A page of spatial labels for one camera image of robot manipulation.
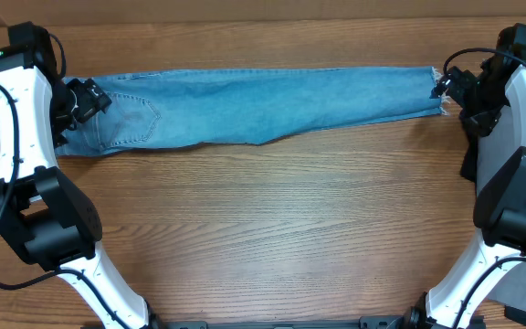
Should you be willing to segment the light blue denim jeans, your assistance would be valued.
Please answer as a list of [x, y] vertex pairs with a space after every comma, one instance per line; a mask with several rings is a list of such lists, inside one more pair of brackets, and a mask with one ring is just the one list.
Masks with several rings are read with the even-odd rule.
[[202, 143], [264, 144], [332, 128], [443, 113], [432, 67], [178, 69], [99, 76], [111, 104], [58, 156]]

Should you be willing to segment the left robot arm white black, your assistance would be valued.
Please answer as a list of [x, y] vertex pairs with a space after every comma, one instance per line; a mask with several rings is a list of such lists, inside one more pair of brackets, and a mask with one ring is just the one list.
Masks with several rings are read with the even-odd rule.
[[101, 243], [102, 225], [91, 200], [59, 169], [55, 150], [110, 98], [93, 80], [64, 82], [60, 42], [31, 22], [7, 29], [0, 48], [0, 237], [43, 274], [16, 291], [53, 277], [70, 285], [104, 328], [163, 328], [146, 300], [122, 278]]

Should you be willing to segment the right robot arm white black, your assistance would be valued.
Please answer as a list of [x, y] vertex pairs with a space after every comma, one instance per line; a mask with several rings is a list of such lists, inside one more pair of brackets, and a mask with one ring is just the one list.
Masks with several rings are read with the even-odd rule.
[[474, 75], [446, 62], [432, 98], [448, 96], [468, 137], [461, 175], [476, 185], [475, 234], [447, 276], [391, 328], [482, 328], [478, 306], [526, 263], [526, 25], [504, 28]]

